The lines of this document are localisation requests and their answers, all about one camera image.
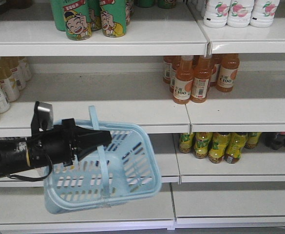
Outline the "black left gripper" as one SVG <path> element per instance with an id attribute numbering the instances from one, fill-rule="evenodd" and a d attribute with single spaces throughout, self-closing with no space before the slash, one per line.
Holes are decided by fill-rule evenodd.
<path id="1" fill-rule="evenodd" d="M 71 166 L 75 159 L 81 161 L 98 146 L 111 143 L 110 131 L 91 130 L 76 126 L 73 118 L 63 119 L 53 129 L 33 134 L 27 139 L 30 168 L 49 164 Z"/>

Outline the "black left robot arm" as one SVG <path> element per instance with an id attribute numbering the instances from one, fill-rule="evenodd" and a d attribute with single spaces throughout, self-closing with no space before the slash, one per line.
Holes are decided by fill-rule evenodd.
<path id="1" fill-rule="evenodd" d="M 109 131 L 79 127 L 73 118 L 63 120 L 50 130 L 36 130 L 28 138 L 0 140 L 0 178 L 41 181 L 47 175 L 27 177 L 19 173 L 48 167 L 50 174 L 55 164 L 71 166 L 75 159 L 81 161 L 98 146 L 107 146 L 111 141 Z"/>

